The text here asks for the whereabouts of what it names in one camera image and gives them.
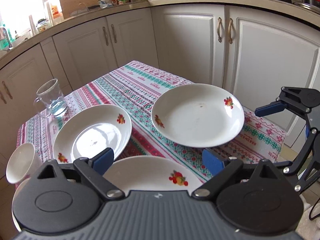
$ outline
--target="cabinet handle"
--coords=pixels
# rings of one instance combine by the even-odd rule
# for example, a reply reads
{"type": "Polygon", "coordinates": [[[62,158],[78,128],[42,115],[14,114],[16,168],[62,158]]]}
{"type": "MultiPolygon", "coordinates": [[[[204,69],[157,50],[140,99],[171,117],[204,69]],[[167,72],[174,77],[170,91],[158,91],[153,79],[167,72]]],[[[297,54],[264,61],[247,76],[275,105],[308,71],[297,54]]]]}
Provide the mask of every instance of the cabinet handle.
{"type": "Polygon", "coordinates": [[[7,92],[8,96],[10,97],[10,99],[13,99],[13,97],[12,97],[12,95],[11,95],[11,93],[10,93],[9,89],[7,88],[7,86],[6,86],[4,81],[2,82],[2,84],[4,86],[4,90],[7,92]]]}
{"type": "Polygon", "coordinates": [[[113,38],[115,39],[115,43],[117,43],[117,34],[116,30],[113,24],[111,24],[112,32],[113,32],[113,38]]]}
{"type": "Polygon", "coordinates": [[[230,18],[230,20],[229,20],[229,28],[228,28],[229,43],[230,43],[230,44],[232,44],[232,38],[231,38],[231,26],[232,26],[232,23],[233,23],[233,19],[230,18]]]}
{"type": "Polygon", "coordinates": [[[0,98],[1,98],[1,100],[6,104],[7,103],[7,101],[4,99],[4,96],[3,96],[3,94],[2,94],[2,92],[0,91],[0,98]]]}
{"type": "Polygon", "coordinates": [[[106,28],[103,26],[102,30],[103,30],[103,33],[104,33],[104,38],[106,40],[106,44],[107,44],[107,46],[109,46],[109,41],[108,41],[108,35],[107,35],[106,28]]]}
{"type": "Polygon", "coordinates": [[[220,36],[220,24],[221,24],[221,18],[219,17],[218,18],[218,27],[217,27],[217,34],[218,34],[218,41],[219,42],[222,42],[222,38],[221,38],[221,36],[220,36]]]}

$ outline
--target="white plate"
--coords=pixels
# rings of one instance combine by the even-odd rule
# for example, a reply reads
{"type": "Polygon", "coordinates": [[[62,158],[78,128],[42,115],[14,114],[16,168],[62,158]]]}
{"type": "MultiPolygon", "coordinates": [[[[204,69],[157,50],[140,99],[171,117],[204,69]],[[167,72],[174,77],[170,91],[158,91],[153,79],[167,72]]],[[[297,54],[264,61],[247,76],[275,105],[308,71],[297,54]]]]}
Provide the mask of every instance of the white plate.
{"type": "MultiPolygon", "coordinates": [[[[19,192],[22,190],[22,188],[27,184],[28,180],[30,178],[27,178],[25,179],[23,182],[20,183],[20,185],[18,186],[18,188],[16,189],[16,192],[14,193],[13,195],[13,199],[12,199],[12,202],[13,200],[17,197],[17,195],[19,194],[19,192]]],[[[12,220],[13,220],[13,223],[14,223],[14,226],[16,227],[16,229],[21,232],[21,228],[16,220],[16,217],[14,216],[13,214],[13,210],[12,210],[12,205],[11,205],[11,215],[12,215],[12,220]]]]}
{"type": "Polygon", "coordinates": [[[114,162],[103,175],[127,196],[130,190],[187,190],[202,185],[196,175],[177,162],[156,156],[133,156],[114,162]]]}
{"type": "Polygon", "coordinates": [[[116,159],[126,147],[131,131],[130,116],[123,108],[92,106],[64,124],[53,144],[53,157],[58,163],[71,163],[80,157],[92,158],[110,147],[116,159]]]}
{"type": "Polygon", "coordinates": [[[214,147],[231,141],[244,124],[239,101],[228,91],[207,84],[188,84],[162,94],[151,119],[168,139],[189,147],[214,147]]]}

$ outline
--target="table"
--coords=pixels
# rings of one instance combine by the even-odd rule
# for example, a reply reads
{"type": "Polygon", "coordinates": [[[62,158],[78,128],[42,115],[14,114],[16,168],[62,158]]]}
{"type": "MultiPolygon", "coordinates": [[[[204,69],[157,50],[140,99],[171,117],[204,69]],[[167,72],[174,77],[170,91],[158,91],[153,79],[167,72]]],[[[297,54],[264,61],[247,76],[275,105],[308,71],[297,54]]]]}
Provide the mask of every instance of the table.
{"type": "MultiPolygon", "coordinates": [[[[31,142],[43,162],[52,159],[52,146],[63,124],[90,106],[113,104],[126,109],[132,119],[130,141],[118,159],[134,155],[165,157],[191,169],[205,182],[212,175],[202,164],[202,149],[170,141],[156,130],[150,119],[152,106],[161,94],[190,83],[179,76],[132,61],[66,96],[68,111],[63,117],[32,117],[20,127],[17,146],[31,142]]],[[[236,156],[245,163],[257,163],[261,158],[275,162],[285,132],[246,108],[244,113],[245,122],[240,134],[229,143],[212,148],[212,151],[224,157],[236,156]]]]}

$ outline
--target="fruit decal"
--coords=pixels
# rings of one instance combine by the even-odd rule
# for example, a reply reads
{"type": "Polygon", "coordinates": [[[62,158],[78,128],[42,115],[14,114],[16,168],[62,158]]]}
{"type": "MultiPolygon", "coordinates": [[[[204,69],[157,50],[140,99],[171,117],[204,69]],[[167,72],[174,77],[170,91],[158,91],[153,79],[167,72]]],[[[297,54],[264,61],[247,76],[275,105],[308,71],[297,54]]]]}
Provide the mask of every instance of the fruit decal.
{"type": "Polygon", "coordinates": [[[164,128],[164,125],[163,125],[163,123],[161,122],[159,116],[156,115],[156,116],[155,116],[155,120],[156,120],[156,123],[157,123],[158,125],[160,125],[162,128],[164,128]]]}
{"type": "Polygon", "coordinates": [[[227,99],[224,100],[224,104],[226,106],[230,106],[230,108],[233,108],[233,102],[232,102],[232,98],[231,97],[227,97],[227,99]]]}
{"type": "Polygon", "coordinates": [[[125,123],[125,119],[124,119],[124,116],[122,114],[119,114],[117,122],[120,123],[120,124],[125,123]]]}
{"type": "Polygon", "coordinates": [[[61,161],[62,163],[68,163],[68,159],[62,155],[62,153],[58,154],[58,159],[59,161],[61,161]]]}
{"type": "Polygon", "coordinates": [[[172,180],[174,184],[178,184],[180,186],[188,186],[186,177],[183,177],[182,174],[177,171],[173,171],[173,173],[171,173],[171,177],[169,177],[169,180],[172,180]]]}

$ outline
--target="water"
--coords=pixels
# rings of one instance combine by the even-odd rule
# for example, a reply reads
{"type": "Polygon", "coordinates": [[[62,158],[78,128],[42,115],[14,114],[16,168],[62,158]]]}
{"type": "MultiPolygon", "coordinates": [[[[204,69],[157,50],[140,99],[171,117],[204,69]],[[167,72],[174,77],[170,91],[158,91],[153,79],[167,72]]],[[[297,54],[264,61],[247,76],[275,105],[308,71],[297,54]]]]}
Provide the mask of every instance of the water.
{"type": "Polygon", "coordinates": [[[58,97],[56,100],[52,100],[52,103],[48,106],[48,110],[54,116],[59,116],[63,114],[67,109],[67,103],[63,97],[58,97]]]}

